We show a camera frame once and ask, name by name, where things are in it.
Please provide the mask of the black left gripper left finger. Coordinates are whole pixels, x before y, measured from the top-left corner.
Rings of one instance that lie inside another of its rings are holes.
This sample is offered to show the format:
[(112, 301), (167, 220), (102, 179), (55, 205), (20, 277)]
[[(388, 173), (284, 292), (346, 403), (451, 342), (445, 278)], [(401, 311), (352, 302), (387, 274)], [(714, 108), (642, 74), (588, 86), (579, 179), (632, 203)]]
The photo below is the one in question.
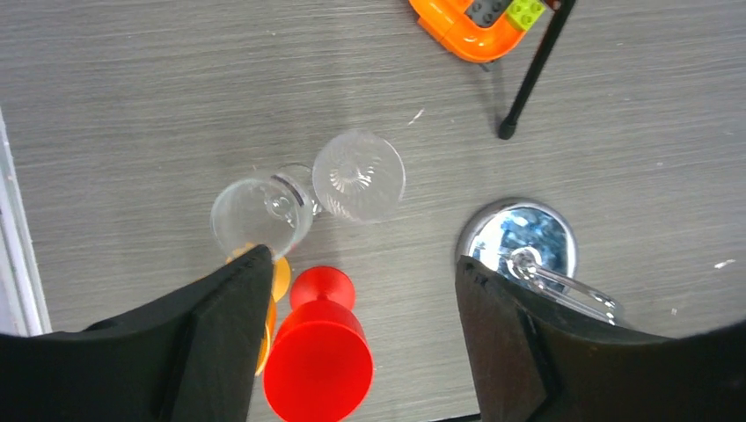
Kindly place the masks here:
[(1, 337), (4, 421), (244, 421), (270, 250), (83, 331)]

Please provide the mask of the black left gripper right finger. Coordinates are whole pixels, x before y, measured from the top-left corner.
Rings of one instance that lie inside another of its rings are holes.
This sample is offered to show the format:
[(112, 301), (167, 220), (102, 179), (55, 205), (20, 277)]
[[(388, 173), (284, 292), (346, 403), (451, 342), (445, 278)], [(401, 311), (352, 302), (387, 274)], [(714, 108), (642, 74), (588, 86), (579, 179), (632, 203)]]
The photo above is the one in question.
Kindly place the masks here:
[(457, 262), (455, 290), (485, 421), (742, 421), (745, 324), (686, 338), (614, 326)]

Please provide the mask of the yellow wine glass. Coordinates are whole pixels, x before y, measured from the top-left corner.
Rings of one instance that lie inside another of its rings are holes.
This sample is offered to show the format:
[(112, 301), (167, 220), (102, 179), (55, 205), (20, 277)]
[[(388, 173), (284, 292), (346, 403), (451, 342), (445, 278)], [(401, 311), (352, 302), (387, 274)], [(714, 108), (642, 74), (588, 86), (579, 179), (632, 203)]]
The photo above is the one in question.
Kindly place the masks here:
[(292, 270), (286, 258), (280, 257), (274, 262), (272, 293), (267, 308), (264, 337), (260, 343), (255, 375), (259, 376), (267, 364), (267, 358), (274, 341), (274, 328), (277, 321), (277, 302), (289, 290), (292, 281)]

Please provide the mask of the chrome wine glass rack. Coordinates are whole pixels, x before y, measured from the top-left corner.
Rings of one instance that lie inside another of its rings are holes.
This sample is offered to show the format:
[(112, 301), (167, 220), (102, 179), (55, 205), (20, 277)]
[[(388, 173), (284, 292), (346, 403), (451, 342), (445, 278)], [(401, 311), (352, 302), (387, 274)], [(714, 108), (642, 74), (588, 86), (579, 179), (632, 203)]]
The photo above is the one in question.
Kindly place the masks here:
[(544, 203), (505, 198), (484, 206), (465, 224), (454, 256), (474, 258), (553, 302), (621, 325), (619, 303), (574, 277), (579, 258), (574, 232), (559, 212)]

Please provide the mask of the red wine glass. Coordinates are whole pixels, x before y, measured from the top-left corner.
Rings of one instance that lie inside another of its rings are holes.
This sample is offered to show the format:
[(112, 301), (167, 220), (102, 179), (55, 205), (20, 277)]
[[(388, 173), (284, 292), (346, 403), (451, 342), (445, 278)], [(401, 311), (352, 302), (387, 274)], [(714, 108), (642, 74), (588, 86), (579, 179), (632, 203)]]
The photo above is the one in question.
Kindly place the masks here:
[(353, 313), (355, 287), (332, 266), (315, 266), (289, 292), (291, 311), (268, 355), (263, 390), (283, 421), (341, 421), (368, 395), (375, 364)]

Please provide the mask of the clear wine glass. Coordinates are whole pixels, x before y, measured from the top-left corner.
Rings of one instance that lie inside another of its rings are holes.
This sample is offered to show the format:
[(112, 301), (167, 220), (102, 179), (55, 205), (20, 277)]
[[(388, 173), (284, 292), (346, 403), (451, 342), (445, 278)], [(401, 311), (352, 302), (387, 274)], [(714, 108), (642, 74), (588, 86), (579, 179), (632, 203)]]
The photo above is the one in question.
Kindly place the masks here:
[(210, 228), (229, 258), (265, 245), (276, 261), (305, 238), (321, 210), (311, 168), (284, 164), (252, 171), (223, 189), (212, 205)]
[(384, 138), (350, 129), (319, 151), (311, 181), (325, 211), (349, 222), (373, 223), (398, 208), (406, 170), (400, 154)]

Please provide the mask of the clear wine glass back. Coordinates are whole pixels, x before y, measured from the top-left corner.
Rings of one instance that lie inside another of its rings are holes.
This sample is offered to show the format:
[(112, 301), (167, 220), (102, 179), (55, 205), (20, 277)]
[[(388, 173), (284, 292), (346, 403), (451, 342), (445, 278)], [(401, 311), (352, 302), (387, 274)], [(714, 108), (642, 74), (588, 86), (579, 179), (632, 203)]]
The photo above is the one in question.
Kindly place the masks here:
[(311, 181), (325, 211), (349, 222), (373, 223), (398, 208), (406, 170), (400, 154), (384, 138), (350, 129), (319, 151)]

